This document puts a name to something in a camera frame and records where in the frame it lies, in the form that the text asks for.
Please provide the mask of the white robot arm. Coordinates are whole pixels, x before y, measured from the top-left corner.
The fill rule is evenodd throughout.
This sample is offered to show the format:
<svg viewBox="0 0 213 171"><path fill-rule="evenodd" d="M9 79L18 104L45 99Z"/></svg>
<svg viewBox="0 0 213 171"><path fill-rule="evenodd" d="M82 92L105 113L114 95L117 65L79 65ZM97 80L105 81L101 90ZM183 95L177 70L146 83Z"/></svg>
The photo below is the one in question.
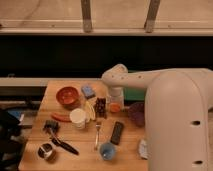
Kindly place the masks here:
<svg viewBox="0 0 213 171"><path fill-rule="evenodd" d="M123 87L145 95L148 171L212 171L208 112L213 108L213 71L173 68L130 73L118 64L105 71L111 96Z"/></svg>

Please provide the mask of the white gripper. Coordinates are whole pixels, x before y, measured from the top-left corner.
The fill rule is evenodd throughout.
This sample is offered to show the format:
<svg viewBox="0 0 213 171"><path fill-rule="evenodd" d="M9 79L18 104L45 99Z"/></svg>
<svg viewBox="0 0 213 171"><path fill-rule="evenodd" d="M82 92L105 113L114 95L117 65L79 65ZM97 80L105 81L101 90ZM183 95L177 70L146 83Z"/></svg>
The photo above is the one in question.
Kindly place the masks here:
<svg viewBox="0 0 213 171"><path fill-rule="evenodd" d="M111 103L118 103L124 109L124 93L121 87L109 88L107 94L108 107Z"/></svg>

